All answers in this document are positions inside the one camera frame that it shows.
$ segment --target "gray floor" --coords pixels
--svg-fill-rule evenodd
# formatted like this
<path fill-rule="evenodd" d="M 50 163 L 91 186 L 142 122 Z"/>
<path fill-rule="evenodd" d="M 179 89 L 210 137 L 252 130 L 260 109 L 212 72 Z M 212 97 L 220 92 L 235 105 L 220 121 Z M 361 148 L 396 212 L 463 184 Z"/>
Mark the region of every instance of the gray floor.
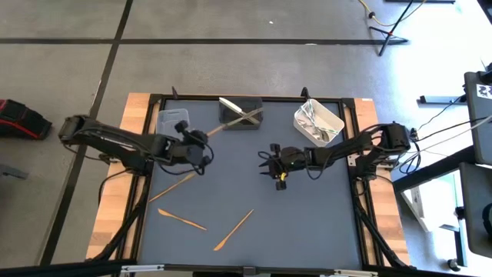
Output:
<path fill-rule="evenodd" d="M 383 0 L 367 3 L 385 22 L 404 8 Z M 124 0 L 1 1 L 0 38 L 113 38 L 124 5 Z M 492 62 L 482 42 L 490 29 L 481 29 L 487 19 L 480 12 L 474 1 L 425 5 L 397 30 L 411 43 L 388 48 L 382 58 L 374 46 L 122 45 L 98 119 L 118 125 L 129 92 L 168 93 L 172 85 L 181 93 L 262 95 L 298 95 L 307 86 L 312 95 L 373 98 L 381 122 L 418 126 L 442 108 L 419 107 L 419 95 L 460 95 L 463 74 Z M 124 38 L 367 39 L 374 34 L 364 18 L 356 0 L 142 0 L 133 4 Z M 2 162 L 30 172 L 27 181 L 0 179 L 0 267 L 37 262 L 72 158 L 56 133 L 64 117 L 90 109 L 109 49 L 0 45 L 3 98 L 24 102 L 54 122 L 46 141 L 0 140 Z M 453 112 L 466 116 L 459 108 Z M 106 172 L 105 165 L 84 163 L 55 262 L 84 258 Z M 401 208 L 412 264 L 447 271 L 439 264 L 454 257 L 452 234 L 423 233 Z"/>

